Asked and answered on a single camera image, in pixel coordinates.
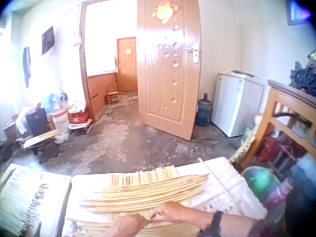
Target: hanging clothes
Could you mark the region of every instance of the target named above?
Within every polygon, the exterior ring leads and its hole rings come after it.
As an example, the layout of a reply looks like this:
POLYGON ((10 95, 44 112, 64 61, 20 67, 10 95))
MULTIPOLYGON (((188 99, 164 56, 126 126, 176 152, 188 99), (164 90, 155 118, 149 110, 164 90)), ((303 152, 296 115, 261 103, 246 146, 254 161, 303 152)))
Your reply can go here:
POLYGON ((44 55, 55 45, 55 35, 54 27, 50 27, 42 36, 41 36, 41 54, 44 55))
POLYGON ((29 79, 31 77, 31 57, 30 57, 30 48, 25 47, 23 49, 23 70, 24 70, 24 81, 26 88, 29 88, 29 79))

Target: hand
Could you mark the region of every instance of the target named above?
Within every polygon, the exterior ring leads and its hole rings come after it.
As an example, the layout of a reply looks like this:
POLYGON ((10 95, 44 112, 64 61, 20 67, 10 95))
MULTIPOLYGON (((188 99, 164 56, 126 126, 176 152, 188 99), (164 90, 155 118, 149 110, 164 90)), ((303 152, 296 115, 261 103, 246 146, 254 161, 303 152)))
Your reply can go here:
POLYGON ((152 221, 187 222, 191 209, 177 202, 166 202, 152 212, 152 221))
POLYGON ((119 217, 103 237, 135 237, 146 225, 146 219, 139 214, 119 217))

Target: door decoration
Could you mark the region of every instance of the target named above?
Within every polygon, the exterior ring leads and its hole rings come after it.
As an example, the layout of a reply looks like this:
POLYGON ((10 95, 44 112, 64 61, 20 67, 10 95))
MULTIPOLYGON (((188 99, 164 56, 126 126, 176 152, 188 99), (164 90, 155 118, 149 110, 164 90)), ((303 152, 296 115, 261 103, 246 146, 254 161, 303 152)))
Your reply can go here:
POLYGON ((178 10, 178 5, 163 0, 153 12, 153 17, 160 20, 163 24, 166 24, 178 10))
POLYGON ((132 50, 130 48, 127 48, 126 50, 124 50, 124 53, 126 53, 126 55, 129 55, 132 53, 132 50))

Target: ceiling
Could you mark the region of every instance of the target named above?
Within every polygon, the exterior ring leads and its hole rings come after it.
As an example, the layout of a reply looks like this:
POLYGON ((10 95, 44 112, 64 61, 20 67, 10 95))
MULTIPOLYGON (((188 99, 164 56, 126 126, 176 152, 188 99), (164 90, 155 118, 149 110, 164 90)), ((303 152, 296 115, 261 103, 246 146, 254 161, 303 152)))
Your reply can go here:
POLYGON ((32 6, 38 4, 42 0, 12 0, 6 7, 6 12, 25 13, 32 6))

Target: bundle of bamboo sticks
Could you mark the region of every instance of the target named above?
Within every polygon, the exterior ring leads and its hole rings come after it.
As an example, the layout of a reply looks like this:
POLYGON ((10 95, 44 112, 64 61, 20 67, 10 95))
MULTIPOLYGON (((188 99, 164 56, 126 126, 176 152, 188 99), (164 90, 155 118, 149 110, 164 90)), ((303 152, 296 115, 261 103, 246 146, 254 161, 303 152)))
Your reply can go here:
MULTIPOLYGON (((106 222, 72 219, 76 226, 74 236, 101 236, 120 216, 139 213, 149 220, 152 209, 166 201, 189 206, 188 198, 201 193, 201 185, 206 180, 205 175, 178 177, 174 166, 148 172, 112 174, 109 188, 99 188, 87 194, 80 203, 88 211, 105 213, 106 222)), ((197 233, 198 229, 189 224, 149 222, 137 236, 195 237, 197 233)))
POLYGON ((0 226, 13 236, 33 236, 39 223, 38 207, 45 184, 39 172, 10 173, 2 183, 0 226))

